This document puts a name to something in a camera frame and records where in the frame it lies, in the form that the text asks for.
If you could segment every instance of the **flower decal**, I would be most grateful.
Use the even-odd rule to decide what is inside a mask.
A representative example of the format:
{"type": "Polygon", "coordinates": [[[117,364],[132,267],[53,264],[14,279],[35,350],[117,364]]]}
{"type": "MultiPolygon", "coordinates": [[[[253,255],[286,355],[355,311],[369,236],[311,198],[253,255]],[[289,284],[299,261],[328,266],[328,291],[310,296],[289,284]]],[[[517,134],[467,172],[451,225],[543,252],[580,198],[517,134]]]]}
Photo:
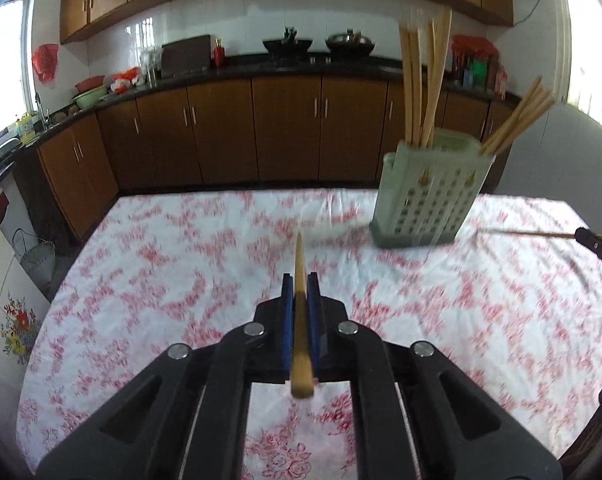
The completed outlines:
{"type": "Polygon", "coordinates": [[[25,298],[16,300],[8,294],[8,304],[3,306],[6,322],[1,324],[1,337],[5,339],[4,353],[15,355],[17,362],[27,365],[41,328],[33,310],[25,309],[25,298]]]}

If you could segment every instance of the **blue gripper pad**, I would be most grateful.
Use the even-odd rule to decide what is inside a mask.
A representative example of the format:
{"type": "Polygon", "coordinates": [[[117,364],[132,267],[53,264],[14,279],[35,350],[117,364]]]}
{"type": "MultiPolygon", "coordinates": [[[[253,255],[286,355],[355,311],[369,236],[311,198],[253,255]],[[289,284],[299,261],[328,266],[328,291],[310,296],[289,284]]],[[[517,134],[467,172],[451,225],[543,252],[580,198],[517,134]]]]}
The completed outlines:
{"type": "Polygon", "coordinates": [[[292,304],[295,298],[294,280],[289,274],[283,277],[283,286],[281,287],[281,303],[285,309],[283,325],[283,367],[290,370],[292,361],[292,331],[294,313],[292,304]]]}

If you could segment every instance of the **bowl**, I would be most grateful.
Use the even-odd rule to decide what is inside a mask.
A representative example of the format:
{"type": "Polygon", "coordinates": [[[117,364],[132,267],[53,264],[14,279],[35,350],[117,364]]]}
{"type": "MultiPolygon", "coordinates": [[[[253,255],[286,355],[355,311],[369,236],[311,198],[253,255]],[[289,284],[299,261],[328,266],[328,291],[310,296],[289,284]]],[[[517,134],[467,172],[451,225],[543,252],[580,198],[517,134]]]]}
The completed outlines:
{"type": "Polygon", "coordinates": [[[75,85],[76,91],[79,92],[79,94],[83,94],[93,88],[97,88],[97,86],[104,84],[104,78],[105,76],[103,75],[95,75],[88,79],[84,79],[81,83],[75,85]]]}
{"type": "Polygon", "coordinates": [[[105,94],[108,93],[108,87],[97,86],[97,88],[93,88],[88,92],[84,92],[74,97],[72,100],[79,107],[79,110],[85,110],[86,108],[90,108],[96,104],[96,102],[104,97],[105,94]]]}

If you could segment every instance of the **white tablecloth with red pattern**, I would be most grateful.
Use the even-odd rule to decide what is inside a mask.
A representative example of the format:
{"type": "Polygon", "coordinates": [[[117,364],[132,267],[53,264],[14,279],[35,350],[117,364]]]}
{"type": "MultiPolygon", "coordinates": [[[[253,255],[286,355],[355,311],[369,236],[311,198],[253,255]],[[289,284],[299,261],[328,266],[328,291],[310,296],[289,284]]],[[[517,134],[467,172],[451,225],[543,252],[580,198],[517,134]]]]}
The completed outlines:
{"type": "MultiPolygon", "coordinates": [[[[602,386],[602,264],[572,240],[561,202],[480,196],[454,244],[382,251],[373,191],[214,192],[121,198],[63,282],[22,389],[18,445],[35,468],[168,345],[209,345],[307,268],[351,319],[402,345],[427,339],[560,455],[602,386]]],[[[295,401],[252,391],[243,478],[355,478],[348,388],[295,401]]]]}

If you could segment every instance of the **red plastic bag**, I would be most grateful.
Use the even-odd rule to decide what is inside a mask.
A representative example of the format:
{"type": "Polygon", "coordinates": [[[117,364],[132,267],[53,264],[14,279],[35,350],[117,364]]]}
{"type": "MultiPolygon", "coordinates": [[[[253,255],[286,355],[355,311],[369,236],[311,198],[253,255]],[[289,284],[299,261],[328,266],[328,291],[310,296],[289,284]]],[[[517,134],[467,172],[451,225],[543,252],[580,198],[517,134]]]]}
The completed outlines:
{"type": "Polygon", "coordinates": [[[59,45],[46,43],[38,47],[32,54],[32,69],[40,82],[47,83],[55,78],[58,51],[59,45]]]}

